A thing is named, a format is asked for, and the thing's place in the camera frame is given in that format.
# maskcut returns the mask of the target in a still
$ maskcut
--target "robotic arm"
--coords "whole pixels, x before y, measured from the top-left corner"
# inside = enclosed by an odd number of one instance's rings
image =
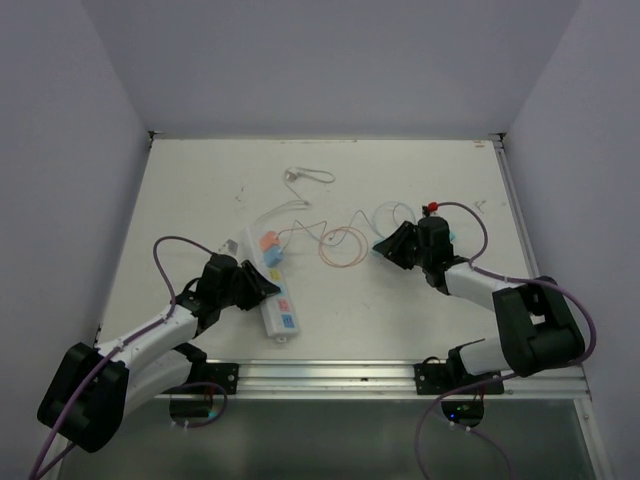
[[[96,348],[83,343],[71,347],[40,404],[38,420],[53,428],[89,372],[120,347],[72,405],[59,430],[87,452],[99,450],[139,405],[169,388],[203,380],[207,356],[188,342],[214,325],[223,308],[250,310],[278,293],[280,288],[249,261],[238,265],[231,256],[213,254],[202,276],[176,297],[169,318],[167,307],[126,336]]]
[[[584,353],[584,339],[560,293],[542,285],[495,280],[475,271],[468,259],[454,255],[448,223],[429,207],[423,207],[417,225],[404,222],[373,250],[405,270],[420,267],[427,283],[445,295],[495,312],[499,337],[449,351],[450,385],[460,385],[469,375],[502,370],[526,377]],[[538,280],[555,284],[549,277]]]

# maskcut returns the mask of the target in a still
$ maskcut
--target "gray partition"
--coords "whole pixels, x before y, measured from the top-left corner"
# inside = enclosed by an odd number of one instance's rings
[[[233,401],[219,422],[171,428],[167,401],[134,412],[103,450],[74,452],[61,479],[418,479],[413,433],[425,401]],[[573,401],[493,401],[482,430],[502,444],[519,480],[591,480]],[[423,430],[433,479],[507,479],[497,450],[451,430]]]

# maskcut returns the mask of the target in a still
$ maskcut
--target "white table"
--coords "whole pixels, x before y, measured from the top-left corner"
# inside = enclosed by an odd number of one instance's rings
[[[489,141],[416,140],[159,140],[154,143],[104,318],[101,341],[123,334],[167,304],[152,261],[160,236],[183,235],[217,249],[257,217],[295,197],[282,183],[289,166],[329,170],[330,185],[300,179],[292,186],[312,202],[308,210],[276,214],[265,226],[280,231],[293,219],[345,225],[353,213],[388,200],[414,207],[456,200],[481,213],[490,232],[481,265],[527,275],[525,256],[493,144]],[[480,247],[473,218],[442,209],[456,239],[456,253]],[[398,217],[406,215],[397,210]],[[390,211],[378,217],[383,233],[395,229]],[[378,237],[362,218],[370,243]],[[339,261],[356,246],[338,247]],[[161,247],[161,259],[177,289],[197,277],[206,254],[181,243]],[[404,271],[368,256],[346,269],[325,265],[317,243],[295,235],[281,264],[301,333],[286,344],[267,338],[258,309],[228,308],[220,322],[196,340],[212,358],[227,360],[415,360],[446,356],[462,343],[497,334],[493,315],[430,288],[418,269]]]

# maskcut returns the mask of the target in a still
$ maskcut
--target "gray wall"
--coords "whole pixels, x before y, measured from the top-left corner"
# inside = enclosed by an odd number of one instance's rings
[[[174,136],[506,131],[579,0],[84,0]]]
[[[542,270],[596,317],[587,377],[625,480],[640,477],[639,19],[637,1],[584,0],[507,136]]]
[[[0,478],[24,479],[57,364],[95,333],[147,141],[78,1],[1,10]]]

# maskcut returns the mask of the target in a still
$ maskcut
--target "white power strip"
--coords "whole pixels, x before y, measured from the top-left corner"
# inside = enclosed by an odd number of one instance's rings
[[[265,231],[255,225],[244,230],[244,246],[247,258],[271,283],[280,287],[280,293],[269,297],[260,304],[267,335],[278,342],[286,342],[300,333],[298,318],[293,310],[293,302],[285,282],[284,273],[278,267],[268,267],[264,261],[260,239]]]

